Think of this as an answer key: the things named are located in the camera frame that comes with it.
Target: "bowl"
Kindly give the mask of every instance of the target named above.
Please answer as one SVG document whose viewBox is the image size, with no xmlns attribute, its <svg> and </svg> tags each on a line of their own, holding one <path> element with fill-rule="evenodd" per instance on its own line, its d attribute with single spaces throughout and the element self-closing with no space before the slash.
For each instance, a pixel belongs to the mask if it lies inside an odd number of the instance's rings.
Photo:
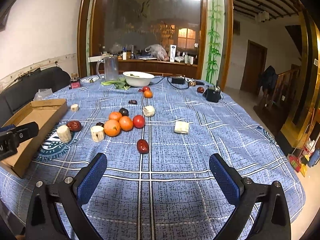
<svg viewBox="0 0 320 240">
<path fill-rule="evenodd" d="M 155 77 L 152 74 L 137 71 L 126 71 L 123 75 L 128 85 L 132 87 L 145 87 Z"/>
</svg>

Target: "glass pane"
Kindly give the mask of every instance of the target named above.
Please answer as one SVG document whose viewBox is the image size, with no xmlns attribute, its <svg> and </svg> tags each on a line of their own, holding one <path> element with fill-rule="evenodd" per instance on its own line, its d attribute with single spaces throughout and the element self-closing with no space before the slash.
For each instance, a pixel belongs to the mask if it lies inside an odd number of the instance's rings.
<svg viewBox="0 0 320 240">
<path fill-rule="evenodd" d="M 186 48 L 186 38 L 178 38 L 178 48 Z"/>
<path fill-rule="evenodd" d="M 198 54 L 194 43 L 199 42 L 200 0 L 102 0 L 101 14 L 94 17 L 101 17 L 100 46 L 107 51 L 131 50 L 131 45 L 144 51 L 152 44 L 169 51 L 169 45 L 176 44 Z M 187 46 L 187 37 L 192 46 Z"/>
</svg>

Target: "cardboard box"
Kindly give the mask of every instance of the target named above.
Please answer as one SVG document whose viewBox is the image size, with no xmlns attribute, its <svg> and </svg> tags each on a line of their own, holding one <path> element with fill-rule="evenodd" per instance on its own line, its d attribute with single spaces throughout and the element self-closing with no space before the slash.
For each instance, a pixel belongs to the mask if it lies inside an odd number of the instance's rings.
<svg viewBox="0 0 320 240">
<path fill-rule="evenodd" d="M 0 166 L 13 175 L 22 178 L 34 154 L 43 143 L 47 134 L 67 112 L 65 99 L 32 101 L 14 114 L 5 124 L 23 125 L 36 122 L 39 126 L 38 136 L 20 143 L 18 152 L 0 162 Z"/>
</svg>

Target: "black leather sofa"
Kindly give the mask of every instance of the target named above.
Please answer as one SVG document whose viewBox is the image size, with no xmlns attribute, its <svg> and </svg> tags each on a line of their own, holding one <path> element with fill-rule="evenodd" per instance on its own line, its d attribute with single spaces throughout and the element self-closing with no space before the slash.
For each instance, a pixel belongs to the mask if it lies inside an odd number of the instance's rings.
<svg viewBox="0 0 320 240">
<path fill-rule="evenodd" d="M 39 89 L 51 88 L 56 92 L 70 84 L 70 76 L 59 67 L 37 70 L 0 94 L 0 127 L 19 109 L 31 102 Z"/>
</svg>

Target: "orange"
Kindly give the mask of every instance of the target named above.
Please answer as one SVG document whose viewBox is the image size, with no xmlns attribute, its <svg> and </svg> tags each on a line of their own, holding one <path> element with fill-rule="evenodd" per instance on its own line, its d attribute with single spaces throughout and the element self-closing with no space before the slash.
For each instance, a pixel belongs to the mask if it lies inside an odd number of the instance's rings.
<svg viewBox="0 0 320 240">
<path fill-rule="evenodd" d="M 103 128 L 104 128 L 105 134 L 111 137 L 117 136 L 121 131 L 120 124 L 116 120 L 106 121 Z"/>
<path fill-rule="evenodd" d="M 133 128 L 133 122 L 128 116 L 121 117 L 119 124 L 121 126 L 121 129 L 124 131 L 130 131 Z"/>
<path fill-rule="evenodd" d="M 116 120 L 119 122 L 121 117 L 122 117 L 122 114 L 119 112 L 112 112 L 111 114 L 109 114 L 109 120 Z"/>
<path fill-rule="evenodd" d="M 145 98 L 152 98 L 153 94 L 150 90 L 146 90 L 143 92 Z"/>
</svg>

